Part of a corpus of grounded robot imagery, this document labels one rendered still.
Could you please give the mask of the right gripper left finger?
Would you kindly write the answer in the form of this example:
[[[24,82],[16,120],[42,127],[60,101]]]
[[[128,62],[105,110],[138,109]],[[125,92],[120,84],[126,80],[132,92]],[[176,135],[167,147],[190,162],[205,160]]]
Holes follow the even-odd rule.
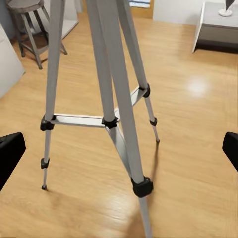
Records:
[[[26,150],[22,132],[0,137],[0,191]]]

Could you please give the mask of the camera tripod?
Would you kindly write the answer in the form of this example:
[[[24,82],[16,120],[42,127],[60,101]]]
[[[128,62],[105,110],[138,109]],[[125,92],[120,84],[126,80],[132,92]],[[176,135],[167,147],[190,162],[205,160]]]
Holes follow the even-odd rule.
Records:
[[[153,191],[154,186],[151,179],[143,174],[133,110],[141,98],[145,99],[156,140],[158,143],[160,140],[156,129],[157,118],[154,117],[150,100],[150,86],[144,72],[132,17],[132,6],[129,0],[86,0],[103,116],[58,114],[54,111],[65,1],[51,0],[50,6],[46,111],[41,120],[41,131],[46,133],[45,157],[41,159],[41,169],[44,169],[42,189],[47,187],[51,134],[56,124],[104,128],[128,172],[133,191],[138,196],[146,238],[153,238],[147,209],[147,195]],[[130,92],[120,25],[139,83],[133,94]],[[115,109],[112,80],[118,102]],[[119,121],[123,132],[119,127]]]

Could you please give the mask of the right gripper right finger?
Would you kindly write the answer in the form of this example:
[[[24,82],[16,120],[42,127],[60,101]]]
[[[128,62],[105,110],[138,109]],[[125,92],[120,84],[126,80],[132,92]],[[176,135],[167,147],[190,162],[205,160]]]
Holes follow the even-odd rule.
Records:
[[[234,168],[238,171],[238,134],[227,132],[223,141],[222,149],[233,164]]]

